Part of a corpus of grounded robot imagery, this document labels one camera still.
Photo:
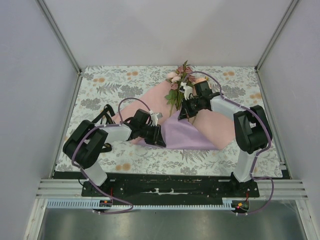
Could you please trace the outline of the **pink peony fake flower stem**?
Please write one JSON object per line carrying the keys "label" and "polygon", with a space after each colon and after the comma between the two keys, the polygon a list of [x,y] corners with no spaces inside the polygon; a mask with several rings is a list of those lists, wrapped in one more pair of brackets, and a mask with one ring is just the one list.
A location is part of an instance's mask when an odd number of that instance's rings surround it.
{"label": "pink peony fake flower stem", "polygon": [[167,100],[167,105],[170,105],[169,116],[173,114],[173,111],[181,109],[184,94],[180,91],[180,87],[184,76],[184,72],[178,73],[178,71],[167,74],[166,81],[170,83],[170,90],[164,98]]}

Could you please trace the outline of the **cream rose fake flower stem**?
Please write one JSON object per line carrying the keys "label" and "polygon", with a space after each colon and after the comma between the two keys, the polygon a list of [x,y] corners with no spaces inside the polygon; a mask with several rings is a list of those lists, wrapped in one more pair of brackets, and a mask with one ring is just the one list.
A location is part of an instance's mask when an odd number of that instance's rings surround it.
{"label": "cream rose fake flower stem", "polygon": [[193,85],[196,86],[197,84],[200,84],[200,83],[207,83],[208,80],[206,78],[203,78],[203,77],[200,77],[200,78],[196,78]]}

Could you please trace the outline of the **dark pink fake flower stem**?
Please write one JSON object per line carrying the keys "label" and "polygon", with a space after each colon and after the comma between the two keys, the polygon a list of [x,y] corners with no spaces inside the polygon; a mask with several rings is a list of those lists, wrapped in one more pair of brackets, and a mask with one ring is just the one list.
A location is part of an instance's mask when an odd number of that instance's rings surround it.
{"label": "dark pink fake flower stem", "polygon": [[188,63],[188,60],[186,60],[182,65],[180,65],[175,70],[175,73],[180,77],[181,82],[191,83],[191,84],[193,84],[196,80],[192,72],[193,72],[193,69],[191,65]]}

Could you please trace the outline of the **black ribbon with gold text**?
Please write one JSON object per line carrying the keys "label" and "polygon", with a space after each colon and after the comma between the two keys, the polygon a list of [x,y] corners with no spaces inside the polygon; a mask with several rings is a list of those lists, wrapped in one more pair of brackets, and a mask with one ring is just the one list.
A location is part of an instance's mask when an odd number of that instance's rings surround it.
{"label": "black ribbon with gold text", "polygon": [[[100,121],[100,124],[103,124],[103,119],[105,119],[106,124],[114,124],[115,122],[113,121],[112,117],[115,116],[115,112],[113,108],[109,105],[106,104],[103,107],[102,112],[92,120],[94,124],[97,124],[98,121]],[[110,143],[105,143],[101,149],[101,153],[108,153],[112,151],[112,145]]]}

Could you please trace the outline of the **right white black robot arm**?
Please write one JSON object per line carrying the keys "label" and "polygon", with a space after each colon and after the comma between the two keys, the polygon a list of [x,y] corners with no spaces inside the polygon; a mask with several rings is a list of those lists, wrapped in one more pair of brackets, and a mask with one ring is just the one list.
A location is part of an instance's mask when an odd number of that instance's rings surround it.
{"label": "right white black robot arm", "polygon": [[258,156],[271,146],[272,133],[263,107],[247,108],[227,99],[222,91],[213,92],[207,80],[196,83],[194,88],[183,82],[179,91],[184,96],[179,120],[194,117],[201,110],[217,112],[233,120],[240,152],[230,175],[229,191],[235,197],[242,196],[254,182]]}

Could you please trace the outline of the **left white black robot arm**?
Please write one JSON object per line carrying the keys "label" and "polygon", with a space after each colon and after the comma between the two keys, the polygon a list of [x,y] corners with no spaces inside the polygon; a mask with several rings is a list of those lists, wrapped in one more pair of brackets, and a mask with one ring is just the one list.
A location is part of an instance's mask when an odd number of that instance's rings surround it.
{"label": "left white black robot arm", "polygon": [[151,146],[164,148],[160,112],[138,109],[134,116],[119,124],[95,124],[84,120],[63,145],[62,151],[71,159],[71,163],[84,172],[93,182],[93,191],[103,197],[110,192],[107,173],[98,163],[102,152],[109,151],[106,144],[128,142],[137,138]]}

